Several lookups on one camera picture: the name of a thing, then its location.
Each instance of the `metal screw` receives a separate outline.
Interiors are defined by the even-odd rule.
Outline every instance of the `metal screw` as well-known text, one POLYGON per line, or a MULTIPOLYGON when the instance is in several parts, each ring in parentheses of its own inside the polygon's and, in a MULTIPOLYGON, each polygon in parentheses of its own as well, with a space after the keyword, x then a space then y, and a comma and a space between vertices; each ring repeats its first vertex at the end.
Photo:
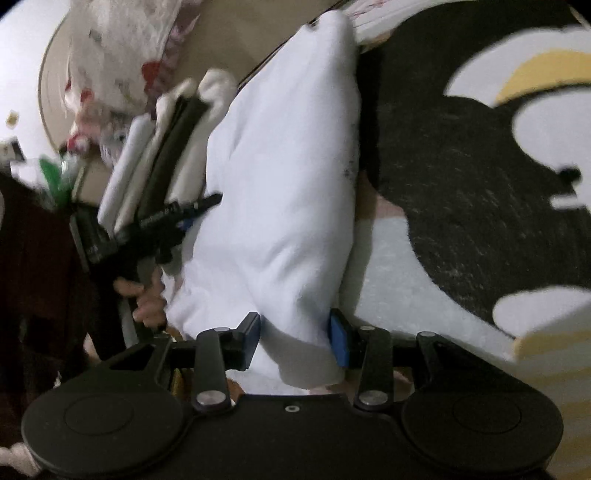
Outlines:
POLYGON ((206 390, 197 395, 197 403, 204 407, 219 405, 226 400, 226 394, 219 390, 206 390))
POLYGON ((359 394, 359 401, 368 407, 376 407, 388 401, 388 394, 381 390, 368 390, 359 394))

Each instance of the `dark brown furniture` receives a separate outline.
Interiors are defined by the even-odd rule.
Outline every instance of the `dark brown furniture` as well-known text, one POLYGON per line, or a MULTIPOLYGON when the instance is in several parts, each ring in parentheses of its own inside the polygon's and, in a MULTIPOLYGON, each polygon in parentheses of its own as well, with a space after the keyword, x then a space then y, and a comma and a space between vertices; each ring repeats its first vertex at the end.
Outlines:
POLYGON ((58 370, 83 368, 96 292, 68 215, 44 210, 33 191, 4 174, 0 193, 0 446, 9 446, 20 441, 27 405, 53 386, 58 370))

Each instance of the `white towel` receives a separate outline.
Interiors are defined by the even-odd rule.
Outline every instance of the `white towel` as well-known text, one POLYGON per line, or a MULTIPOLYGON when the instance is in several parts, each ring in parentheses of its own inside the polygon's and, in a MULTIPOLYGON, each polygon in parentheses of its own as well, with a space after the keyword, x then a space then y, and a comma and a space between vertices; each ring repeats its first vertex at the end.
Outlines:
POLYGON ((193 79, 186 79, 174 89, 162 95, 158 99, 158 102, 156 102, 156 130, 152 140, 150 140, 142 157, 139 159, 127 191, 125 192, 125 198, 123 199, 121 208, 117 214, 117 221, 115 222, 115 233, 134 220, 135 211, 138 208, 142 192, 150 176, 154 158, 158 153, 164 134, 168 130, 173 118, 174 107, 176 106, 178 97, 191 97, 195 94, 196 90, 197 82, 193 79))
POLYGON ((205 181, 207 139, 222 120, 236 96, 236 80, 219 69, 209 69, 199 83, 199 98, 209 105, 195 126, 187 146, 174 169, 166 197, 167 203, 194 202, 205 181))
POLYGON ((131 122, 121 156, 113 168, 99 206, 99 225, 107 231, 109 236, 113 236, 117 213, 121 207, 125 190, 153 133, 154 122, 150 119, 149 113, 137 116, 131 122))
POLYGON ((195 337, 260 312, 251 370, 276 384, 342 380, 326 328, 353 242, 355 61, 349 20, 322 15, 244 87, 207 146, 206 193, 224 197, 187 236, 168 319, 195 337))
POLYGON ((15 443, 9 449, 0 448, 0 465, 11 466, 26 476, 35 476, 41 471, 24 443, 15 443))

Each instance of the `black tool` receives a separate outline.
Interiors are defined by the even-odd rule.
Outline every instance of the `black tool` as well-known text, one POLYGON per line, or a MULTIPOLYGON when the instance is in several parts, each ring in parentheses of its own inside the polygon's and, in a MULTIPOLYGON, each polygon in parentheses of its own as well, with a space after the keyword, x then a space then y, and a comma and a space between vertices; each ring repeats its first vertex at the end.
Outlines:
POLYGON ((341 395, 243 395, 232 407, 225 370, 249 366, 261 329, 251 312, 236 330, 191 342, 157 336, 35 400, 22 435, 40 478, 551 478, 544 467, 563 424, 547 397, 435 333, 396 340, 338 312, 330 324, 337 355, 359 350, 352 405, 341 395), (394 402, 401 364, 415 392, 394 402), (188 367, 182 403, 167 387, 188 367))
MULTIPOLYGON (((103 317, 117 317, 113 280, 118 277, 138 281, 137 265, 143 258, 155 257, 157 264, 172 260, 171 249, 180 245, 186 228, 183 222, 198 218, 222 201, 221 193, 214 193, 195 203, 177 202, 147 218, 139 219, 110 238, 98 224, 96 210, 80 208, 70 220, 70 230, 83 268, 94 279, 106 309, 103 317)), ((135 310, 135 300, 129 301, 135 310)), ((142 323, 135 323, 140 341, 148 341, 153 332, 142 323)))

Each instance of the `hand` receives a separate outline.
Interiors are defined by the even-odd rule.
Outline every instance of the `hand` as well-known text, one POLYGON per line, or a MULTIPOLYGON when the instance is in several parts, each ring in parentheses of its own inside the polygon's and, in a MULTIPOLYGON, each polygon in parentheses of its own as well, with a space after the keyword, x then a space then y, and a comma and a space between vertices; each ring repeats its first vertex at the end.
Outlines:
POLYGON ((113 287, 122 297, 136 298, 138 307, 133 312, 136 322, 142 322, 148 328, 166 325, 166 314, 164 313, 166 300, 162 298, 164 284, 160 267, 157 267, 152 273, 152 283, 149 287, 121 277, 113 282, 113 287))

